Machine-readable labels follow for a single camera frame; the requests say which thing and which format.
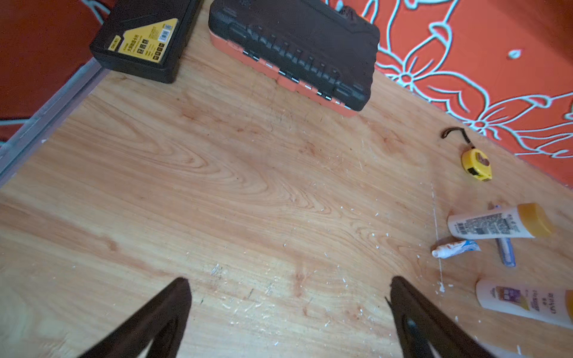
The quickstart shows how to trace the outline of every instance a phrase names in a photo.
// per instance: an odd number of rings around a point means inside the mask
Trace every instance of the orange and black tool case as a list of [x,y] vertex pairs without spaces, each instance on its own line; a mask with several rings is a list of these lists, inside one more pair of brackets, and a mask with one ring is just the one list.
[[320,0],[215,0],[213,45],[291,91],[350,117],[370,99],[380,31]]

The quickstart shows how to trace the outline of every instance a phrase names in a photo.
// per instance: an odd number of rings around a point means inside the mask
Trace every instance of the qr code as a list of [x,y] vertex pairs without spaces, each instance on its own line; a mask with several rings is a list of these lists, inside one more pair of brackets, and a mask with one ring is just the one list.
[[169,31],[169,30],[167,30],[167,29],[163,29],[163,30],[161,31],[161,35],[159,35],[159,41],[160,41],[160,42],[167,42],[167,39],[168,39],[168,37],[169,37],[169,33],[170,33],[170,32],[171,32],[171,31]]

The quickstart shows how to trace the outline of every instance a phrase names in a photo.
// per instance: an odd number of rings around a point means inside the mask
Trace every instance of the orange patterned cloth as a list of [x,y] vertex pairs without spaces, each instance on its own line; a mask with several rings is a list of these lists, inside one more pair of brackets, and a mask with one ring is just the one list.
[[[328,4],[349,5],[378,26],[376,68],[388,78],[572,185],[571,51],[534,31],[537,26],[545,31],[542,35],[551,34],[542,23],[532,25],[527,17],[513,15],[523,12],[518,5],[523,8],[524,3],[533,12],[555,9],[523,0],[513,2],[513,11],[511,3],[505,1],[506,7],[500,7],[484,0],[330,0]],[[571,17],[573,6],[557,12],[553,15]],[[573,32],[566,35],[573,41]]]

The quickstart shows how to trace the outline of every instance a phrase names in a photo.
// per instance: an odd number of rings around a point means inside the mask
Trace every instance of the yellow label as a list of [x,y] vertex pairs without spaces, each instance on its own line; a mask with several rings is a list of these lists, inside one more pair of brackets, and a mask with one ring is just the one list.
[[108,47],[108,50],[115,51],[115,49],[117,48],[117,46],[119,45],[120,42],[121,42],[121,37],[119,35],[115,35],[115,37],[113,38],[113,41],[111,42],[111,44]]
[[173,18],[127,30],[123,33],[124,40],[117,52],[159,63],[167,50],[175,25],[177,19]]

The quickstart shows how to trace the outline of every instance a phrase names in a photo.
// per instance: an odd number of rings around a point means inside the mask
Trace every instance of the blue pen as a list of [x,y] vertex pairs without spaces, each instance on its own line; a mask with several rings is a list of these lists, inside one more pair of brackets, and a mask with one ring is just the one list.
[[509,238],[497,238],[497,247],[500,251],[500,257],[503,264],[507,267],[515,267],[515,255],[513,254],[513,245],[511,245],[511,239]]

